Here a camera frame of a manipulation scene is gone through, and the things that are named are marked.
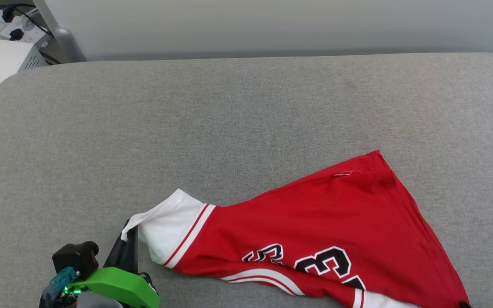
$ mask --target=number 3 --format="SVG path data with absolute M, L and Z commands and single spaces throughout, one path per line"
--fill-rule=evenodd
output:
M 335 267 L 330 268 L 327 263 L 328 261 L 334 261 Z M 340 247 L 332 246 L 325 250 L 315 253 L 313 256 L 301 258 L 294 263 L 294 268 L 298 271 L 307 272 L 308 269 L 315 268 L 318 275 L 323 275 L 325 273 L 334 270 L 334 273 L 338 278 L 346 278 L 350 274 L 351 262 L 345 250 Z M 357 289 L 366 290 L 364 283 L 358 275 L 342 281 L 344 285 L 349 285 Z

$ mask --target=white wall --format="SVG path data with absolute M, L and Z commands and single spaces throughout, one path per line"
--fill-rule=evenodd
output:
M 86 60 L 491 51 L 493 0 L 36 0 Z

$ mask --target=white stripe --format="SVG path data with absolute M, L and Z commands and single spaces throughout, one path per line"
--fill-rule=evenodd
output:
M 199 221 L 191 231 L 190 235 L 186 238 L 186 241 L 182 244 L 180 249 L 176 252 L 174 257 L 170 260 L 170 262 L 167 263 L 166 267 L 172 269 L 179 261 L 182 259 L 188 248 L 191 246 L 191 243 L 195 240 L 199 232 L 201 231 L 201 228 L 207 221 L 207 218 L 211 216 L 212 211 L 214 210 L 216 206 L 208 204 L 207 209 L 203 212 L 203 215 L 201 215 L 201 218 L 199 218 Z
M 227 277 L 221 278 L 225 281 L 230 281 L 238 278 L 252 278 L 255 275 L 264 275 L 266 277 L 270 277 L 275 281 L 278 281 L 280 284 L 285 285 L 289 288 L 294 294 L 297 296 L 304 296 L 303 292 L 300 288 L 294 283 L 294 281 L 290 280 L 290 278 L 285 275 L 279 273 L 278 271 L 273 271 L 272 269 L 249 269 L 248 271 L 236 273 L 235 275 L 229 275 Z
M 407 304 L 405 302 L 398 302 L 383 294 L 364 292 L 364 302 L 362 308 L 419 308 L 413 304 Z
M 237 279 L 234 281 L 229 281 L 229 283 L 241 283 L 241 282 L 267 282 L 267 283 L 270 283 L 272 285 L 275 285 L 276 287 L 283 290 L 284 292 L 287 292 L 291 296 L 295 296 L 294 293 L 291 293 L 290 291 L 288 291 L 288 289 L 285 288 L 284 286 L 282 286 L 282 284 L 276 282 L 275 280 L 269 279 L 269 278 L 254 277 L 254 278 L 243 278 L 243 279 Z
M 362 290 L 355 289 L 355 301 L 353 302 L 353 306 L 351 308 L 361 308 L 360 304 L 362 303 Z

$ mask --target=white jersey trim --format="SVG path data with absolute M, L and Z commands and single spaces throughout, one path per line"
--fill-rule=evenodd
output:
M 357 291 L 361 291 L 362 294 L 358 296 Z M 358 306 L 359 308 L 419 308 L 419 306 L 413 304 L 393 300 L 383 294 L 362 291 L 360 289 L 355 290 L 355 303 L 357 303 L 357 298 L 362 302 L 362 305 Z
M 138 238 L 149 247 L 152 261 L 172 268 L 195 240 L 214 208 L 177 189 L 148 212 L 132 216 L 121 231 L 121 240 L 127 241 L 127 232 L 138 226 Z
M 273 271 L 272 269 L 249 269 L 248 271 L 243 271 L 236 273 L 234 275 L 229 275 L 227 277 L 221 278 L 229 283 L 241 283 L 241 282 L 267 282 L 275 285 L 279 289 L 287 292 L 293 296 L 305 296 L 300 288 L 292 281 L 290 278 L 279 273 L 278 271 Z
M 190 230 L 184 237 L 184 239 L 178 244 L 178 247 L 174 250 L 174 253 L 170 255 L 169 259 L 163 264 L 165 267 L 172 269 L 182 259 L 191 243 L 195 240 L 203 225 L 211 216 L 212 211 L 216 206 L 207 204 L 200 210 L 197 219 L 192 222 L 192 225 L 188 228 Z

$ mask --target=gray floor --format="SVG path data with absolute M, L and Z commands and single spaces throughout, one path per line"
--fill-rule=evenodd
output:
M 33 4 L 33 0 L 20 0 L 18 2 Z M 17 3 L 17 1 L 16 0 L 0 0 L 0 4 L 14 4 L 14 3 Z M 45 24 L 45 21 L 43 20 L 43 18 L 41 18 L 41 16 L 39 14 L 34 17 L 34 20 L 37 23 L 39 23 L 39 25 L 41 25 L 42 27 L 47 27 L 47 25 Z M 58 61 L 60 61 L 60 63 L 68 63 L 69 62 L 66 54 L 63 52 L 63 50 L 58 45 L 58 42 L 54 38 L 51 39 L 51 41 L 49 41 L 49 46 L 41 49 L 41 51 L 43 51 L 47 55 L 50 55 L 53 58 L 57 59 Z

